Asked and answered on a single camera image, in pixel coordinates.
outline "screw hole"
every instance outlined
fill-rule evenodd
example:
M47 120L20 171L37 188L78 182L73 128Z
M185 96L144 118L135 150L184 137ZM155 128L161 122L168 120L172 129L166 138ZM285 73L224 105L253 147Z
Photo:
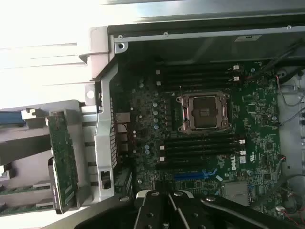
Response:
M122 48L124 48L124 44L123 43L119 43L118 47L119 47L119 49L122 49Z
M148 218L151 218L151 217L153 217L153 213L149 212L149 213L146 214L146 216L147 216Z

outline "cpu socket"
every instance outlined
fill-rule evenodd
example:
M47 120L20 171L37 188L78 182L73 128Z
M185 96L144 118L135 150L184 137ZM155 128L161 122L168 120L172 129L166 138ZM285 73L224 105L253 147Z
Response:
M176 98L182 104L183 125L179 131L186 134L226 130L228 123L227 99L221 91L184 94Z

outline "motherboard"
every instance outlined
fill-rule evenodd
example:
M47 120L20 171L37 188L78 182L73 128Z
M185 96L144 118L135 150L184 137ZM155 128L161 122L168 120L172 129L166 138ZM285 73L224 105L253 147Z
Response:
M135 193L161 186L250 206L273 187L281 159L274 72L246 80L260 66L126 71L112 82ZM281 217L281 204L274 194L255 209Z

